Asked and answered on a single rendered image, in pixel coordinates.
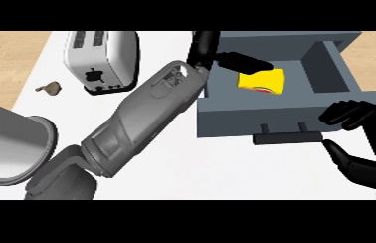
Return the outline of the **grey open drawer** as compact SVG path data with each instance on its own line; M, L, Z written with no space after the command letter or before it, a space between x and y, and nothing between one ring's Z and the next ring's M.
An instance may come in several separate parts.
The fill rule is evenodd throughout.
M214 66L205 96L196 100L199 137L337 131L319 116L339 101L376 104L376 92L365 92L341 52L362 35L359 31L223 31L217 49L239 52L285 70L285 90L279 95L236 86L238 73Z

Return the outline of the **small brown food piece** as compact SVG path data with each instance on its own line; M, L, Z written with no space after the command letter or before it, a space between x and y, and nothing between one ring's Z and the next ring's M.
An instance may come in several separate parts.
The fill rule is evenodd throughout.
M36 89L37 92L40 91L46 91L46 93L50 96L56 96L59 94L59 92L62 91L62 86L58 82L52 82L50 84L48 84L46 86L42 86Z

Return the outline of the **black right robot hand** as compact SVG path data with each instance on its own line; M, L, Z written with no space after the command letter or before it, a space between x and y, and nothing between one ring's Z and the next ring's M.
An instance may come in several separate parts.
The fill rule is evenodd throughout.
M319 119L328 124L341 124L351 131L363 128L376 155L376 105L366 101L334 103ZM326 139L323 146L345 178L356 184L376 189L376 161L353 156L335 141Z

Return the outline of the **silver toaster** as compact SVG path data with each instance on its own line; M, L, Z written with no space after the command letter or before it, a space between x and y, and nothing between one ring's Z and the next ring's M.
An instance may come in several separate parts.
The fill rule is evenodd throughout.
M140 37L136 31L71 31L64 62L95 95L130 91L139 81Z

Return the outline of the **grey metal pot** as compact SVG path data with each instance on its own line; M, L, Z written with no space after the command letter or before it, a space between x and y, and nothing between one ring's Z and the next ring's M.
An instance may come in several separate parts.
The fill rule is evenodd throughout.
M0 107L0 186L27 181L49 161L58 129L43 117L24 117Z

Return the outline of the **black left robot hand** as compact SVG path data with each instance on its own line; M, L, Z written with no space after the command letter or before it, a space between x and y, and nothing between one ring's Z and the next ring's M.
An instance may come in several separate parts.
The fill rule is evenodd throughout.
M188 52L188 63L194 67L205 67L211 70L213 62L233 71L252 75L255 72L269 71L273 65L238 52L219 52L219 31L196 31Z

